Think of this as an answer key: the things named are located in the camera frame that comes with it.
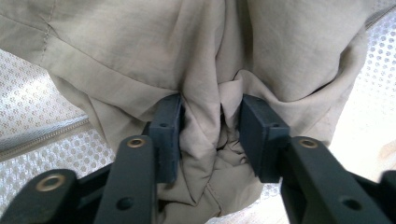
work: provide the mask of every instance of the round metal fastener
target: round metal fastener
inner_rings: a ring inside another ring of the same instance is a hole
[[[315,141],[312,141],[310,139],[307,139],[307,138],[301,139],[298,143],[302,147],[308,147],[308,148],[317,148],[318,147],[318,143],[316,143]]]
[[[146,141],[142,138],[134,138],[128,141],[126,144],[128,147],[142,147],[146,144]]]
[[[35,186],[35,189],[38,191],[50,191],[53,189],[57,189],[64,183],[65,180],[66,178],[64,177],[64,175],[49,175],[44,179],[40,180],[40,182],[38,182]]]

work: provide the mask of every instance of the khaki cloth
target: khaki cloth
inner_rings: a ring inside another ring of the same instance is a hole
[[[0,48],[46,68],[114,149],[180,92],[182,161],[176,183],[159,186],[160,220],[203,223],[262,190],[238,143],[243,93],[292,135],[330,143],[369,12],[367,0],[0,0]]]

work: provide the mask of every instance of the fabric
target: fabric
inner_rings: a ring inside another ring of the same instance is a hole
[[[1,0],[0,48],[46,68],[112,148],[179,91],[182,161],[176,183],[159,187],[160,220],[203,223],[262,190],[238,143],[243,93],[269,102],[292,135],[330,143],[364,63],[370,9],[365,0]]]

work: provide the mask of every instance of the garment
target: garment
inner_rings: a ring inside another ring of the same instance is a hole
[[[114,149],[156,103],[186,109],[176,183],[159,186],[164,223],[202,223],[258,198],[238,143],[242,94],[291,135],[329,144],[366,52],[370,2],[0,1],[0,48],[46,68]]]

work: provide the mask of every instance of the wrinkled fabric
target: wrinkled fabric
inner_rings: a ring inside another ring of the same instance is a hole
[[[0,0],[0,48],[46,68],[113,149],[164,96],[186,109],[163,223],[203,223],[262,190],[238,142],[242,94],[327,144],[366,52],[360,1]]]

